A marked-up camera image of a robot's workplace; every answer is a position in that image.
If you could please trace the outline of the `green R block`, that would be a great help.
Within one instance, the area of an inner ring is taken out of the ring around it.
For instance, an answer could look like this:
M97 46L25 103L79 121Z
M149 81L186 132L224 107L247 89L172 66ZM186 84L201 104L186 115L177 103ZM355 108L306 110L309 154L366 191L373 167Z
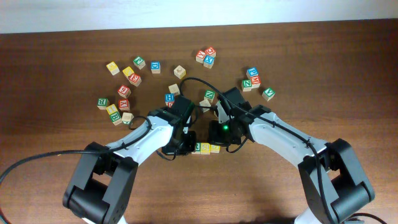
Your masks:
M192 152L192 154L201 154L201 143L197 142L195 144L195 150Z

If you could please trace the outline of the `yellow S block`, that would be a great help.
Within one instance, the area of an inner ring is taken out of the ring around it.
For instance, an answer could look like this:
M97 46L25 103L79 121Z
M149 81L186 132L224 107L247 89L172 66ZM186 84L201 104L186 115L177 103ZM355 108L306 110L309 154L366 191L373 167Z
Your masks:
M210 145L210 152L211 153L219 153L220 152L221 147L217 146L217 145Z
M211 147L209 143L202 142L200 144L200 154L206 154L206 155L211 154Z

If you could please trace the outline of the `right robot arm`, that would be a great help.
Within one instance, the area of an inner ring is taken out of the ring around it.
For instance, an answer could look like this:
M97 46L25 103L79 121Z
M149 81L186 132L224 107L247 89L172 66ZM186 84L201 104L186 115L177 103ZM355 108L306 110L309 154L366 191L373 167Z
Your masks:
M298 169L308 208L295 223L344 223L374 200L374 189L347 141L311 137L269 108L251 107L236 87L218 95L216 115L209 127L211 144L242 146L250 140Z

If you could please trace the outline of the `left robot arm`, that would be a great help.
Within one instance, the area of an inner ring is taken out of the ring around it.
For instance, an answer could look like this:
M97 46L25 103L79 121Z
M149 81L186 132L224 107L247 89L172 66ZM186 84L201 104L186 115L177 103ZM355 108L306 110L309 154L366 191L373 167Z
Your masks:
M125 223L138 167L158 149L168 159L195 150L188 130L194 104L178 96L171 107L149 112L124 138L102 146L87 145L63 195L63 206L87 223Z

